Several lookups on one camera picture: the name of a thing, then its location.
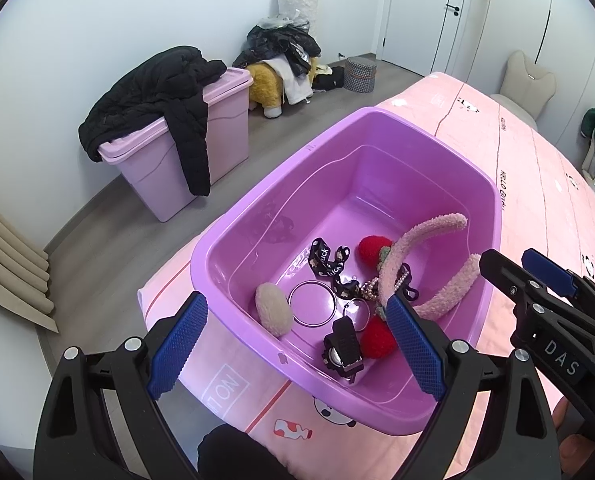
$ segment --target chair seat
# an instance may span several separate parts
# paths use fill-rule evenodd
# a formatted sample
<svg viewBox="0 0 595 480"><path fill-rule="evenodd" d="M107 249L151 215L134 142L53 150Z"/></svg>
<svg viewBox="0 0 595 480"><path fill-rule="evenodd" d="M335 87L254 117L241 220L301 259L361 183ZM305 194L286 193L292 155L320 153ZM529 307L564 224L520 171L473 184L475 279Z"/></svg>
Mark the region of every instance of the chair seat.
<svg viewBox="0 0 595 480"><path fill-rule="evenodd" d="M531 128L537 131L537 124L535 124L534 118L532 118L530 114L524 110L524 108L515 104L508 97L504 97L501 94L493 94L489 97L506 108L506 110L510 111L514 116L517 117L517 119L528 124Z"/></svg>

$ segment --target chair backrest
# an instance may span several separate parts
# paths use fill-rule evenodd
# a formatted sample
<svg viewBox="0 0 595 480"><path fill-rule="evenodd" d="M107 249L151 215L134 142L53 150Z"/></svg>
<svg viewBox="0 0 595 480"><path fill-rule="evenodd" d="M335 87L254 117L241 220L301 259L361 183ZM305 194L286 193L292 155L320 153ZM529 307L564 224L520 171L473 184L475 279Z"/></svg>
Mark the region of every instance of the chair backrest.
<svg viewBox="0 0 595 480"><path fill-rule="evenodd" d="M533 63L521 50L511 54L500 94L537 120L556 90L555 74Z"/></svg>

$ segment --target pink storage box lid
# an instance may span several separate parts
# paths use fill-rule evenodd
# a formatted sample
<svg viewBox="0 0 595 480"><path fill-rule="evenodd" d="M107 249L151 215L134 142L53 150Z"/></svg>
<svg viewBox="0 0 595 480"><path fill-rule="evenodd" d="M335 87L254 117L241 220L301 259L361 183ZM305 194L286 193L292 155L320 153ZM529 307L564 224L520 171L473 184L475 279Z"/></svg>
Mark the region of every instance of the pink storage box lid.
<svg viewBox="0 0 595 480"><path fill-rule="evenodd" d="M238 86L244 86L246 88L251 84L252 77L248 70L228 68L218 81L204 87L204 102L210 106L228 97L226 93L230 90ZM125 155L135 152L167 131L166 121L161 117L132 134L111 140L110 142L104 142L98 149L98 152L100 152L101 158L105 162L117 164L126 158Z"/></svg>

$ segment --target purple bin rim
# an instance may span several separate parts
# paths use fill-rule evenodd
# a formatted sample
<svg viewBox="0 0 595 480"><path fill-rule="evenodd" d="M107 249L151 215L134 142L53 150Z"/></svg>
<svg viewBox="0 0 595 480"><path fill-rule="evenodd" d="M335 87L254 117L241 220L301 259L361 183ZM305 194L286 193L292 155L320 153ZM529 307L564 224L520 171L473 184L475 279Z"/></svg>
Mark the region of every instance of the purple bin rim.
<svg viewBox="0 0 595 480"><path fill-rule="evenodd" d="M244 195L244 197L224 213L224 215L215 221L213 226L197 243L191 259L190 273L195 290L199 290L206 296L210 311L234 336L236 336L236 338L239 339L239 341L242 342L242 344L251 348L270 366L304 388L313 397L316 397L333 407L344 406L344 411L346 412L345 415L351 416L352 418L358 418L357 416L353 416L353 414L362 413L362 417L359 417L361 420L358 419L359 422L386 434L402 436L418 433L423 430L435 407L435 402L431 396L429 396L429 408L424 412L418 413L418 416L415 418L411 418L409 415L404 415L404 413L394 412L394 410L389 408L384 409L379 404L357 396L353 393L352 389L343 387L327 374L313 368L307 362L303 361L296 352L284 346L280 340L270 335L259 323L253 320L249 314L242 311L232 301L229 301L228 298L224 296L222 290L213 284L208 268L209 256L216 243L218 243L224 236L224 233L230 229L236 220L264 195L266 190L282 181L293 168L298 166L307 157L311 156L315 150L325 144L329 139L339 134L340 131L346 129L346 127L360 120L360 118L370 114L384 114L390 116L393 119L410 126L420 134L432 138L435 142L438 142L445 149L454 153L468 164L468 166L489 181L491 187L495 190L495 225L493 226L494 241L492 248L499 250L501 242L501 197L499 192L497 192L497 186L491 178L466 157L456 152L440 139L425 132L419 126L412 124L410 121L407 121L388 110L377 107L365 107L356 110L343 120L334 124L324 133L315 137L311 142L307 143L303 148L287 158L287 160L275 168L275 170L271 171L259 184L253 187L246 195ZM477 315L473 320L469 333L462 337L462 339L468 341L473 347L477 344L480 334L482 333L484 320L486 319L492 296L493 286L487 282L484 285L484 291L482 292ZM216 301L215 298L220 298L221 300L226 301ZM291 366L287 367L286 365L279 365L277 359L279 352L282 352L287 357Z"/></svg>

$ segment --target black jacket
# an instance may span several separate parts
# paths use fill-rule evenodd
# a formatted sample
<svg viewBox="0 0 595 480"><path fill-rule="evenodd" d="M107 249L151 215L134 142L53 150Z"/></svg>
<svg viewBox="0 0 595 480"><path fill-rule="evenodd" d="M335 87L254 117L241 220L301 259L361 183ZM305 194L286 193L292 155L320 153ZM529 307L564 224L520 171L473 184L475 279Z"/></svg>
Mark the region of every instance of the black jacket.
<svg viewBox="0 0 595 480"><path fill-rule="evenodd" d="M308 58L318 57L322 53L322 49L308 35L307 30L296 25L279 28L261 28L256 25L246 36L246 41L248 49L237 57L233 66L245 68L252 63L286 54L293 74L301 76L310 72L311 60L304 59L296 45L304 49Z"/></svg>
<svg viewBox="0 0 595 480"><path fill-rule="evenodd" d="M207 196L211 187L206 153L208 105L202 88L225 71L222 61L207 62L192 46L156 54L123 76L95 103L79 128L82 147L90 160L100 162L100 144L164 116L188 189L194 195Z"/></svg>

